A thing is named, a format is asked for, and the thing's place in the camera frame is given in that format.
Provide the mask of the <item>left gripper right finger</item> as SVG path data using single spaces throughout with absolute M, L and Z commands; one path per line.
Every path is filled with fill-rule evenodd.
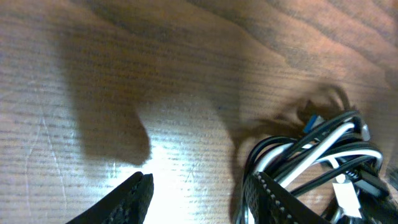
M 329 224 L 264 172 L 246 177 L 244 211 L 258 224 Z

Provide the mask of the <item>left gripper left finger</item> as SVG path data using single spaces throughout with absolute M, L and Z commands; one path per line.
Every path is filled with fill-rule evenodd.
M 153 175 L 136 172 L 68 224 L 143 223 L 153 194 Z

